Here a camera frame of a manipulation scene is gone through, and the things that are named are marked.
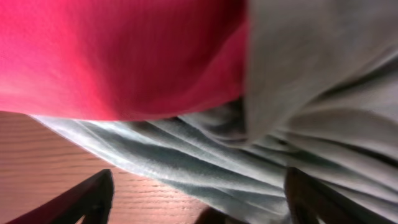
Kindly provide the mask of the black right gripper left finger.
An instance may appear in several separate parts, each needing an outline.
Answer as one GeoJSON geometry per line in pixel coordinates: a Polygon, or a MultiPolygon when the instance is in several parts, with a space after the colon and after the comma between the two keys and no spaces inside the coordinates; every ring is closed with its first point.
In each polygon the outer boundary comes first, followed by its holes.
{"type": "Polygon", "coordinates": [[[114,182],[103,169],[40,207],[7,224],[107,224],[113,203],[114,182]]]}

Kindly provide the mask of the light blue t-shirt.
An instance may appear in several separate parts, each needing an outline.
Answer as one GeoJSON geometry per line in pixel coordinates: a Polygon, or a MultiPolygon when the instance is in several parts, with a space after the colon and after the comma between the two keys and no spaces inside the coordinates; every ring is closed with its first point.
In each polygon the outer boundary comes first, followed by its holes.
{"type": "Polygon", "coordinates": [[[248,223],[290,223],[296,167],[397,222],[397,1],[253,1],[243,99],[170,119],[37,121],[248,223]]]}

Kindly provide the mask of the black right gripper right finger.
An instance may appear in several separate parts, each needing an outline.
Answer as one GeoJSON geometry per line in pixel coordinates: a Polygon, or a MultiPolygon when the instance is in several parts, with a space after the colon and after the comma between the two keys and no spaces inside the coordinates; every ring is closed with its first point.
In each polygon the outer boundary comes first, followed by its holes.
{"type": "Polygon", "coordinates": [[[294,224],[393,224],[295,167],[289,167],[285,195],[294,224]]]}

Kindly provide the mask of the red t-shirt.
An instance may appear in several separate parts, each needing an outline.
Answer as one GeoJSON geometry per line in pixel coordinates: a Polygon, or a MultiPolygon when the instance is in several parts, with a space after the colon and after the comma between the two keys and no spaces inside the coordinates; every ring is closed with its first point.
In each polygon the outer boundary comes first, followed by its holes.
{"type": "Polygon", "coordinates": [[[90,120],[203,111],[243,93],[234,0],[1,0],[1,109],[90,120]]]}

